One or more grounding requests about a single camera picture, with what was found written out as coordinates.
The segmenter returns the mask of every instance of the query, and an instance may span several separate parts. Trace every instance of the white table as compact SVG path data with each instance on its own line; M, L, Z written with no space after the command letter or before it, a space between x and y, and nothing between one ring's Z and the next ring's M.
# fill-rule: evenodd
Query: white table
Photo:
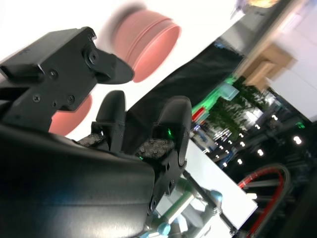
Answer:
M115 12L134 5L139 1L130 0L1 0L0 1L0 60L37 40L50 31L67 28L81 28L90 26L99 36L105 36L109 29L107 22L115 19ZM205 49L211 42L223 34L230 26L239 20L243 14L239 13L230 19L236 0L146 0L144 4L150 10L157 11L172 18L182 28L174 50L147 80L141 83L130 82L124 85L97 85L92 91L93 105L83 122L72 131L68 137L81 139L90 133L91 121L95 120L99 106L104 96L111 90L123 90L126 95L127 110L146 95L152 88L183 64L190 61ZM103 50L111 52L111 48L102 42L97 42ZM201 151L194 152L189 147L187 158L189 166L191 160ZM193 176L199 182L209 182L213 179L216 187L227 186L222 179L212 177L212 172L199 172L195 168ZM224 176L218 171L217 176ZM231 196L225 196L228 210L241 206L236 201L236 193L241 190L235 188ZM241 195L244 204L255 207L246 196ZM241 213L236 225L239 227L250 215L252 209Z

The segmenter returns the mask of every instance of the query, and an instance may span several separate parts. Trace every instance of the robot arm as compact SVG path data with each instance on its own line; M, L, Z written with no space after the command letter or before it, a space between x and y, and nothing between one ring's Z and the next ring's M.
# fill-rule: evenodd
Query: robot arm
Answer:
M138 157L120 153L121 91L105 97L81 141L48 133L54 113L76 110L97 83L133 78L94 37L89 27L50 32L0 65L0 237L135 237L186 168L185 97L166 105Z

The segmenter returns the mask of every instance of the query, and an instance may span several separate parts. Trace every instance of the black bracket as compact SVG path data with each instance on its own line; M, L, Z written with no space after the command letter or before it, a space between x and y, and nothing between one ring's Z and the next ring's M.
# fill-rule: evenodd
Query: black bracket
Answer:
M97 83L121 84L133 70L96 48L93 29L50 32L0 64L0 119L48 131L58 110L74 111Z

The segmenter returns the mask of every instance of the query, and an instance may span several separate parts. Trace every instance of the white wall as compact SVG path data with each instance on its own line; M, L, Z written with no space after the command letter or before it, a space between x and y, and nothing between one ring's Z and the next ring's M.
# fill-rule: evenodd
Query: white wall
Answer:
M286 30L276 43L297 62L271 83L284 97L311 121L317 120L317 5L303 11L295 28Z

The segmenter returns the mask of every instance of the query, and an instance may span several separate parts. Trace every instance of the screw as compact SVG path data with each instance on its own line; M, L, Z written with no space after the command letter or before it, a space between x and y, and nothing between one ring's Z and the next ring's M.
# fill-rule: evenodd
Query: screw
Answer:
M68 96L67 101L69 104L73 104L75 102L75 97L73 95Z
M92 64L97 64L99 61L99 55L97 53L97 51L90 51L89 55L88 55L88 59Z
M57 79L57 78L58 78L58 73L57 73L57 71L54 70L54 69L52 69L52 70L49 72L49 77L50 77L50 79L53 79L53 80Z
M41 96L39 94L34 94L33 95L33 102L39 103L41 100Z
M57 101L56 101L56 100L52 101L52 107L53 107L53 108L56 108L56 107L57 107Z

